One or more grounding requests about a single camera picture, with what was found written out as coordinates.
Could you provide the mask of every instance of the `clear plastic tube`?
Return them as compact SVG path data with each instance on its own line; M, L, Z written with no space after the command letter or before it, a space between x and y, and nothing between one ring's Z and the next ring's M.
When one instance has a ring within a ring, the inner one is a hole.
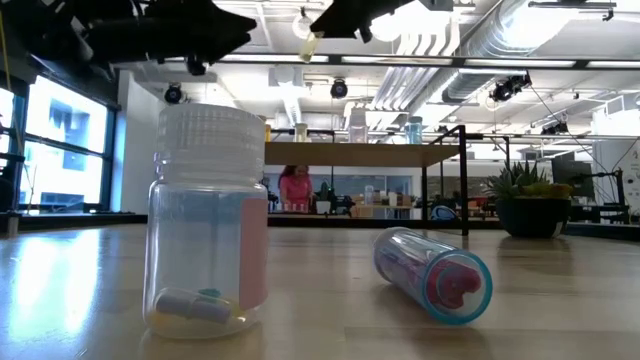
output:
M480 258L409 229L382 232L373 259L380 276L446 324L475 320L491 301L491 274Z

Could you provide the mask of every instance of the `shelf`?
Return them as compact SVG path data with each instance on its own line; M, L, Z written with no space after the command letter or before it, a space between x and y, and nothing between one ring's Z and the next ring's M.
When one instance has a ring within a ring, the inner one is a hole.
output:
M458 154L455 145L265 144L265 165L422 167Z

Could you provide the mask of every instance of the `ceiling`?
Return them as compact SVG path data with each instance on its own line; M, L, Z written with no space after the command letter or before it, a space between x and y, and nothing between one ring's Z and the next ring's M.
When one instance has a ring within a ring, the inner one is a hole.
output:
M253 17L258 27L251 33L252 41L238 52L277 52L298 53L304 41L295 36L292 30L293 19L299 13L299 7L307 6L309 16L320 14L329 1L214 1L225 10ZM475 0L476 7L460 15L460 32L463 35L474 23L496 3L496 0ZM603 22L603 12L576 16L551 40L539 47L531 56L553 58L637 58L640 54L640 1L618 0L619 7L625 10L612 21ZM399 41L383 42L372 40L363 44L359 39L320 41L316 53L337 54L393 54ZM182 71L171 64L157 67L159 73ZM217 75L217 83L234 98L236 106L268 118L284 114L285 108L278 92L269 87L269 65L230 65L216 64L210 73ZM383 83L388 69L383 67L345 67L345 66L305 66L304 84L307 87L299 99L302 113L344 113L345 105L352 101L370 102ZM183 74L183 88L192 94L203 93L209 78L190 78ZM349 96L343 100L334 100L329 95L333 79L346 79ZM640 91L640 73L628 71L591 72L591 71L532 71L534 89L544 99L551 111L567 111L570 128L576 133L588 132L590 128L590 110L602 106L602 101L616 97L623 91ZM156 92L166 83L158 78L148 79ZM549 110L539 101L531 90L514 97L495 111L486 106L486 95L491 89L478 91L469 99L468 106L462 106L452 113L454 118L445 117L443 122L464 123L470 131L489 132L497 128L502 132L524 132L530 124L549 116ZM335 121L327 117L324 127L335 126Z

